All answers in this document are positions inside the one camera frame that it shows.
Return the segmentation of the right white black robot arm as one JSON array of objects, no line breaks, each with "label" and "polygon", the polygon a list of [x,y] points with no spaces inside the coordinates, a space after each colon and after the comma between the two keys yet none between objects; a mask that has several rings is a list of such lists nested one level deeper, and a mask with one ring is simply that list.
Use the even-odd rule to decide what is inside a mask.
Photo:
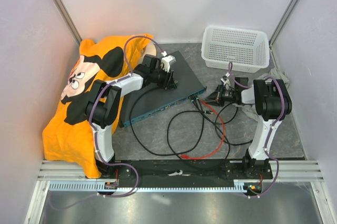
[{"label": "right white black robot arm", "polygon": [[252,105],[257,113],[257,128],[248,156],[252,160],[269,159],[269,150],[276,130],[292,111],[292,101],[282,79],[268,76],[257,79],[251,86],[247,77],[235,77],[234,86],[223,77],[215,91],[205,98],[207,104],[223,106],[225,102]]}]

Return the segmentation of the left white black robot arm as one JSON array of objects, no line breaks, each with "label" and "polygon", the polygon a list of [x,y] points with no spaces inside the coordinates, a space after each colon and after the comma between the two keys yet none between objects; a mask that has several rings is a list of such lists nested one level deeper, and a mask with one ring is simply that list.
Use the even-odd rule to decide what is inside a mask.
[{"label": "left white black robot arm", "polygon": [[154,83],[160,89],[176,88],[171,66],[176,62],[172,55],[156,57],[145,55],[141,64],[127,75],[111,81],[96,80],[89,91],[85,115],[90,123],[95,158],[100,162],[97,172],[103,178],[115,174],[115,164],[110,162],[115,156],[112,146],[112,125],[117,118],[121,98]]}]

